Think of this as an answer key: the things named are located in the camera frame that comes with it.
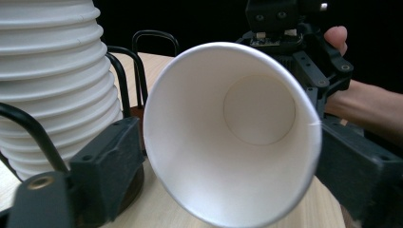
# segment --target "human hand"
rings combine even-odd
[[[341,55],[344,55],[347,51],[347,29],[343,26],[329,28],[323,34],[325,40],[331,44],[334,48],[337,48]]]

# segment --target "cup stack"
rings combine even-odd
[[[123,115],[91,0],[0,0],[0,102],[21,108],[69,159]],[[0,117],[0,151],[21,180],[53,170],[29,133]]]

